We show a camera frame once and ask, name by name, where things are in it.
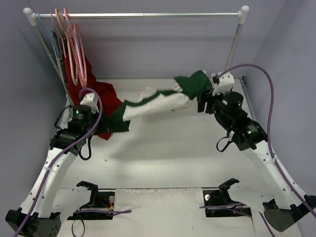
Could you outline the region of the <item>white green raglan t shirt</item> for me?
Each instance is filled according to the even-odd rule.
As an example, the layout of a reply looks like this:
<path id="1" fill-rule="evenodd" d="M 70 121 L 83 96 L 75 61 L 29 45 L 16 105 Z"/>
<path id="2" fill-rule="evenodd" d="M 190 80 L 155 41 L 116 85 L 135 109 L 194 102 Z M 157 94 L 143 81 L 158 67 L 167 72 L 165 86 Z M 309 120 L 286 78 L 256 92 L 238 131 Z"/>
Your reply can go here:
<path id="1" fill-rule="evenodd" d="M 128 132 L 132 119 L 187 108 L 203 91 L 213 89 L 210 79 L 202 70 L 189 77 L 174 77 L 174 80 L 176 84 L 172 89 L 146 87 L 136 102 L 124 100 L 109 118 L 109 131 Z"/>

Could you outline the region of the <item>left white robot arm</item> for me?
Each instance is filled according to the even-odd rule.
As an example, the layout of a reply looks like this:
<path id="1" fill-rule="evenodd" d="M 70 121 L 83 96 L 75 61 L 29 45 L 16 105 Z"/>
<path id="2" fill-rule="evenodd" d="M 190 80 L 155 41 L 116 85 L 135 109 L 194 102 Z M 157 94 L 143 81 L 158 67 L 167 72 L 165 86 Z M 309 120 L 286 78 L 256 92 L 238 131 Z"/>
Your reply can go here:
<path id="1" fill-rule="evenodd" d="M 60 128 L 50 141 L 42 170 L 30 193 L 18 209 L 8 211 L 5 220 L 14 230 L 14 236 L 55 237 L 61 225 L 83 206 L 98 203 L 98 185 L 87 181 L 76 184 L 67 196 L 56 200 L 61 183 L 82 147 L 99 131 L 106 131 L 103 108 L 72 107 L 73 117 L 67 128 Z"/>

